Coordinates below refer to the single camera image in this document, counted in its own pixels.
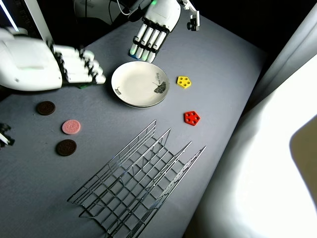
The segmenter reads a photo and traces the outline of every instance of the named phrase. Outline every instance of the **metal grid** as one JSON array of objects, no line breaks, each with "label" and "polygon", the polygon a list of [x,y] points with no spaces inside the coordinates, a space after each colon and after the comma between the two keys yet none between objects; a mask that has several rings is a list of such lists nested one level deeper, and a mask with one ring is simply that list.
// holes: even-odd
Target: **metal grid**
[{"label": "metal grid", "polygon": [[179,158],[191,142],[173,155],[165,147],[171,129],[159,139],[155,129],[156,120],[68,199],[106,237],[137,237],[206,148],[183,164]]}]

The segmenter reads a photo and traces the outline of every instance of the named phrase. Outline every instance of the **plate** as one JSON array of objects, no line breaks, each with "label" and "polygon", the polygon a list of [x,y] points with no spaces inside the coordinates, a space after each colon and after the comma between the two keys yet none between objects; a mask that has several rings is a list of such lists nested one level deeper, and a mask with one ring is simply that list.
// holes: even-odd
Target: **plate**
[{"label": "plate", "polygon": [[169,90],[169,80],[164,71],[143,61],[121,65],[113,73],[111,84],[120,100],[138,108],[148,108],[160,103]]}]

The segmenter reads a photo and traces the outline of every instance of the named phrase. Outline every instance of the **black cable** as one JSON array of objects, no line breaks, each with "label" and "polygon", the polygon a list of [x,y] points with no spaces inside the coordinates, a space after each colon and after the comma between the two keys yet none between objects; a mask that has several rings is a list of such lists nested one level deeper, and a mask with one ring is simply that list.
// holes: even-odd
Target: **black cable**
[{"label": "black cable", "polygon": [[85,17],[87,17],[87,0],[85,1]]},{"label": "black cable", "polygon": [[109,0],[108,12],[109,12],[110,21],[111,21],[111,24],[112,24],[112,23],[113,23],[113,21],[112,21],[111,12],[110,12],[110,3],[111,3],[111,1]]}]

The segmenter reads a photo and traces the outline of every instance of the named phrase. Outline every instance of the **pink cookie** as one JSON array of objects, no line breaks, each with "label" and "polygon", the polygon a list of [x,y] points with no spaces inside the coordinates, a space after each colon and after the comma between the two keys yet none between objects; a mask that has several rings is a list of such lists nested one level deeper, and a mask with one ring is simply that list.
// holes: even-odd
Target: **pink cookie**
[{"label": "pink cookie", "polygon": [[80,131],[80,123],[77,120],[65,121],[62,130],[65,134],[74,135]]}]

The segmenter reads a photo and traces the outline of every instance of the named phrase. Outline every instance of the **red toy block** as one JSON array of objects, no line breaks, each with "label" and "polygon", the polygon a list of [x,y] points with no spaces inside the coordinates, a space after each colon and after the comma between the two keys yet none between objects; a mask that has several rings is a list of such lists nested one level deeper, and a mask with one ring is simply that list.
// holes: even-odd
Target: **red toy block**
[{"label": "red toy block", "polygon": [[200,116],[195,111],[191,111],[184,113],[184,119],[187,124],[196,125],[200,120]]}]

